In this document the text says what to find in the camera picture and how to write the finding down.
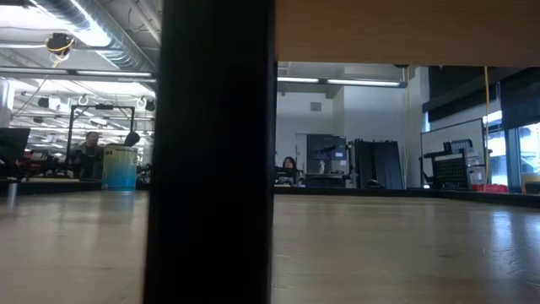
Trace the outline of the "blue and yellow can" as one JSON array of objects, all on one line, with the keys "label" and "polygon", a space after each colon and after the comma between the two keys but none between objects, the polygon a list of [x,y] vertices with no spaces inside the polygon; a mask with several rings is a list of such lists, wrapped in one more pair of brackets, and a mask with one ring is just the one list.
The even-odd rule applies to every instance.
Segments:
[{"label": "blue and yellow can", "polygon": [[134,191],[136,189],[138,151],[122,145],[104,148],[102,189],[108,191]]}]

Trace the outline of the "wooden shelf board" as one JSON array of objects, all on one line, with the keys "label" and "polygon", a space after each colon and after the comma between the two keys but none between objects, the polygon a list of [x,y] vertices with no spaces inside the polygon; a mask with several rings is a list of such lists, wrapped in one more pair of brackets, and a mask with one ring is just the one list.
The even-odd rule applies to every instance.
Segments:
[{"label": "wooden shelf board", "polygon": [[540,67],[540,0],[276,0],[278,60]]}]

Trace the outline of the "dark background desk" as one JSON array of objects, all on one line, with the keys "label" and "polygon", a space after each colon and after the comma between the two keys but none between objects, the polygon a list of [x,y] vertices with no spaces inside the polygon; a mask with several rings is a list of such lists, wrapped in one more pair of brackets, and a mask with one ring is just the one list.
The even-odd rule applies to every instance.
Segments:
[{"label": "dark background desk", "polygon": [[306,174],[303,184],[306,187],[345,188],[349,175],[344,174]]}]

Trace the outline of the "black folding panels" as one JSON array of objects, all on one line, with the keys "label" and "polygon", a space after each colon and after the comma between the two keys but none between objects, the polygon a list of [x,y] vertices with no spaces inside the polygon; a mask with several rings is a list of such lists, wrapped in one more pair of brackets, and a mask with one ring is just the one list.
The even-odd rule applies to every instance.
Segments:
[{"label": "black folding panels", "polygon": [[366,188],[366,182],[374,179],[385,189],[404,189],[397,141],[355,139],[352,142],[351,161],[354,163],[357,188]]}]

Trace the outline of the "long ceiling light bar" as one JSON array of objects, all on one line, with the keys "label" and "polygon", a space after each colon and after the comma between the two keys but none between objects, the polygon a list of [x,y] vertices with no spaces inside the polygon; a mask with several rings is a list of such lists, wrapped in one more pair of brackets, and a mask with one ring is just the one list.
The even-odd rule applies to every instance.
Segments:
[{"label": "long ceiling light bar", "polygon": [[[119,72],[101,70],[80,70],[65,68],[25,68],[0,66],[0,76],[26,79],[64,79],[64,80],[88,80],[88,81],[112,81],[112,82],[138,82],[156,83],[159,79],[157,73],[148,72]],[[324,79],[278,76],[279,83],[286,84],[319,84],[319,85],[342,85],[362,87],[405,88],[404,81],[388,81],[373,79]]]}]

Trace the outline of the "whiteboard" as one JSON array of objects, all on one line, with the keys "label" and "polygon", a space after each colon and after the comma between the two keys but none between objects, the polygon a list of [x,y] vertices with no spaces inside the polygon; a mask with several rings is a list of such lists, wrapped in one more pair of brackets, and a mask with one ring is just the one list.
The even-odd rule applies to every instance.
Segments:
[{"label": "whiteboard", "polygon": [[[482,157],[485,159],[486,164],[484,127],[483,121],[480,118],[466,122],[460,122],[447,127],[437,128],[433,131],[422,133],[421,155],[428,152],[442,150],[442,144],[444,142],[458,139],[471,139],[474,148],[480,151]],[[423,187],[428,187],[423,182],[422,173],[421,185]]]}]

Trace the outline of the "black pegboard cart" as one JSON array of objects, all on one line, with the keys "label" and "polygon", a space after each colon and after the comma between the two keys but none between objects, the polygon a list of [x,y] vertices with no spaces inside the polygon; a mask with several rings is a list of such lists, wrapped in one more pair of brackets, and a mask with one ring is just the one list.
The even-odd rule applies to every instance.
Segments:
[{"label": "black pegboard cart", "polygon": [[489,182],[489,169],[471,139],[442,144],[442,150],[419,157],[423,182],[435,190],[482,191]]}]

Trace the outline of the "red bins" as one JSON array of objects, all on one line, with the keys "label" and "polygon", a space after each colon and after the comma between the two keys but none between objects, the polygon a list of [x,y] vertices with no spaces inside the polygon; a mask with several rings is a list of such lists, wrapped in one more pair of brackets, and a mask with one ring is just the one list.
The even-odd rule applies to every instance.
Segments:
[{"label": "red bins", "polygon": [[510,190],[502,184],[473,184],[472,190],[480,193],[509,193]]}]

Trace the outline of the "black window blind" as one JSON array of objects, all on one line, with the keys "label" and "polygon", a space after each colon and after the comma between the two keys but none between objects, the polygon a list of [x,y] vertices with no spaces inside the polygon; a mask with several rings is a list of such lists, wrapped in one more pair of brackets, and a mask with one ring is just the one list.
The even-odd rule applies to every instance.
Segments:
[{"label": "black window blind", "polygon": [[503,80],[500,105],[504,129],[540,122],[540,68],[527,68]]}]

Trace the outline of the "black background monitor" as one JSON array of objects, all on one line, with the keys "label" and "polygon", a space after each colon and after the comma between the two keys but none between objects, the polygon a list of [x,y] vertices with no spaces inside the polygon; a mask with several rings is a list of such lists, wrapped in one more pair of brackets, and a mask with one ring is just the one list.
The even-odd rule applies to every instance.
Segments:
[{"label": "black background monitor", "polygon": [[0,128],[0,156],[7,160],[22,158],[29,135],[29,128]]}]

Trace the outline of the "yellow background object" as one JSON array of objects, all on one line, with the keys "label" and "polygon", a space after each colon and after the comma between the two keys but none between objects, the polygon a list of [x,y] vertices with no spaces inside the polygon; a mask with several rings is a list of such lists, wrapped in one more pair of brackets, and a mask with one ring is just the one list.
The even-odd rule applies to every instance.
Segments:
[{"label": "yellow background object", "polygon": [[540,173],[522,173],[521,192],[523,194],[540,195]]}]

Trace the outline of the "black shelf corner post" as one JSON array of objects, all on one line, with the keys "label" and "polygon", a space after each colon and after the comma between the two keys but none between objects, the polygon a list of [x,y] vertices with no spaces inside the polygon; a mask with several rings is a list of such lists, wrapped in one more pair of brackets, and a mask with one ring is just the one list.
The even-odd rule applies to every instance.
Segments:
[{"label": "black shelf corner post", "polygon": [[143,304],[269,304],[275,0],[164,0]]}]

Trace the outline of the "black background station frame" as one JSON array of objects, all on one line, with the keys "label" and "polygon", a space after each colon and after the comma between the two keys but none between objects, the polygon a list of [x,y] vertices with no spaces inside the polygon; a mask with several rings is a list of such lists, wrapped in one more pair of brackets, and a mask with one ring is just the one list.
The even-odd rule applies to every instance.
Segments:
[{"label": "black background station frame", "polygon": [[112,111],[112,110],[115,110],[115,109],[118,109],[118,110],[130,110],[131,111],[131,115],[128,116],[128,120],[130,122],[130,128],[129,128],[129,131],[133,131],[134,130],[134,125],[135,125],[135,113],[136,113],[136,110],[135,110],[135,107],[134,106],[115,106],[115,105],[112,105],[112,104],[106,104],[106,103],[99,103],[99,104],[96,104],[96,105],[74,105],[74,106],[71,106],[71,110],[70,110],[70,115],[69,115],[69,124],[68,124],[68,129],[67,129],[67,151],[66,151],[66,159],[65,159],[65,171],[68,171],[68,162],[69,162],[69,157],[70,157],[70,154],[71,154],[71,148],[72,148],[72,137],[73,137],[73,124],[75,122],[76,119],[78,119],[78,117],[80,115],[83,115],[88,109],[96,109],[96,110],[102,110],[102,111]]}]

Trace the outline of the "silver ceiling duct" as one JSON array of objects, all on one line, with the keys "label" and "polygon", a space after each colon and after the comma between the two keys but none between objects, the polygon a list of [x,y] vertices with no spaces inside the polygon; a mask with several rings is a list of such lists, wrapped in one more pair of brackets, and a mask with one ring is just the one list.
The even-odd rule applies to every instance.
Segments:
[{"label": "silver ceiling duct", "polygon": [[155,71],[153,62],[97,0],[30,0],[122,71]]}]

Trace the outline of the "grey metal post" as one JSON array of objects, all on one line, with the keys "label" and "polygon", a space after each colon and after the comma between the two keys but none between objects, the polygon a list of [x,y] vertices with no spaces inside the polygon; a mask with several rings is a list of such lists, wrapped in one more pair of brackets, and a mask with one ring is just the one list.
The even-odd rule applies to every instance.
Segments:
[{"label": "grey metal post", "polygon": [[11,180],[8,184],[7,204],[10,209],[13,209],[16,204],[17,191],[19,183]]}]

